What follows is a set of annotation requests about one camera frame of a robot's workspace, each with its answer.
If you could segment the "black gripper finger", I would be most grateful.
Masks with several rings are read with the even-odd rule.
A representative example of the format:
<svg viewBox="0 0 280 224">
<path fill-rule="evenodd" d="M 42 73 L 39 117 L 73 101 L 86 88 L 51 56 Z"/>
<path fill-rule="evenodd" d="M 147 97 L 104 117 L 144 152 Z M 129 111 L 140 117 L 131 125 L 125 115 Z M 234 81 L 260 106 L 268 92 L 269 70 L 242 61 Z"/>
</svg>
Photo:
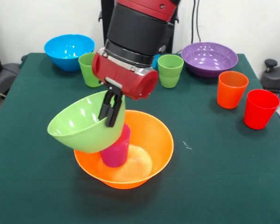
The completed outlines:
<svg viewBox="0 0 280 224">
<path fill-rule="evenodd" d="M 114 96 L 114 104 L 110 105 L 110 101 Z M 107 120 L 106 127 L 114 127 L 117 115 L 119 113 L 119 109 L 122 103 L 122 93 L 121 90 L 108 90 L 105 96 L 105 105 L 107 106 Z"/>
<path fill-rule="evenodd" d="M 103 103 L 98 116 L 99 119 L 104 119 L 105 117 L 107 117 L 108 112 L 111 108 L 111 99 L 113 96 L 114 96 L 113 90 L 109 89 L 104 96 Z"/>
</svg>

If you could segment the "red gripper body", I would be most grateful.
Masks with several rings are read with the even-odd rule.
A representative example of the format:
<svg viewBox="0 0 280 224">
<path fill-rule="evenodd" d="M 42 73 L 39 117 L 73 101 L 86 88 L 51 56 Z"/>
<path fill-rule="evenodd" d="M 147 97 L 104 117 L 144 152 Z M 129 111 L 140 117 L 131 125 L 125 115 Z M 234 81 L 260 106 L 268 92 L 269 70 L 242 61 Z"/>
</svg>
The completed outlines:
<svg viewBox="0 0 280 224">
<path fill-rule="evenodd" d="M 120 88 L 123 95 L 134 100 L 146 99 L 158 82 L 158 72 L 151 67 L 136 68 L 135 71 L 132 71 L 98 52 L 95 53 L 92 70 L 99 81 L 113 84 Z"/>
</svg>

